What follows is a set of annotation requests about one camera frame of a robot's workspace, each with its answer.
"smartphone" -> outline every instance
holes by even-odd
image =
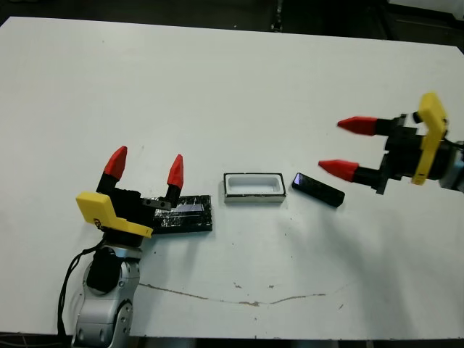
[[[345,198],[344,192],[301,173],[297,173],[293,183],[291,183],[291,187],[298,191],[305,192],[332,207],[339,207]]]

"white table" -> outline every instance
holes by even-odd
[[[449,112],[449,137],[462,139],[464,58],[454,47],[8,20],[0,331],[56,332],[67,266],[101,238],[75,197],[93,191],[127,145],[120,188],[163,195],[181,153],[183,194],[210,194],[214,220],[211,233],[144,242],[134,336],[464,336],[463,195],[403,180],[379,196],[317,166],[341,158],[378,167],[385,139],[336,122],[416,111],[429,90]],[[228,207],[222,175],[241,171],[282,172],[287,186],[301,171],[345,191],[345,202],[333,210],[289,188],[282,205]],[[89,260],[68,285],[68,332]]]

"crack on table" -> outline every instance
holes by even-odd
[[[139,285],[144,286],[144,287],[149,288],[149,289],[154,289],[154,290],[159,290],[159,291],[166,291],[166,292],[170,292],[171,294],[177,294],[177,295],[193,297],[195,299],[203,299],[205,301],[223,302],[223,303],[230,303],[232,305],[244,305],[244,306],[251,306],[251,307],[259,307],[260,305],[276,305],[278,303],[289,301],[289,300],[292,300],[292,299],[306,299],[308,297],[326,296],[326,294],[311,294],[311,295],[290,296],[290,297],[285,297],[283,299],[279,299],[279,300],[274,301],[274,302],[228,301],[226,299],[213,299],[213,298],[210,298],[210,297],[203,297],[203,296],[189,294],[189,293],[182,292],[182,291],[176,291],[176,290],[171,290],[171,289],[160,288],[158,286],[154,286],[154,285],[151,285],[151,284],[140,283]]]
[[[355,283],[357,283],[357,281],[352,281],[352,282],[350,282],[350,283],[346,283],[345,285],[340,286],[337,290],[335,290],[335,291],[333,292],[333,294],[336,294],[337,292],[343,291],[343,290],[345,290],[346,288],[350,287],[351,285],[353,285],[353,284],[355,284]]]

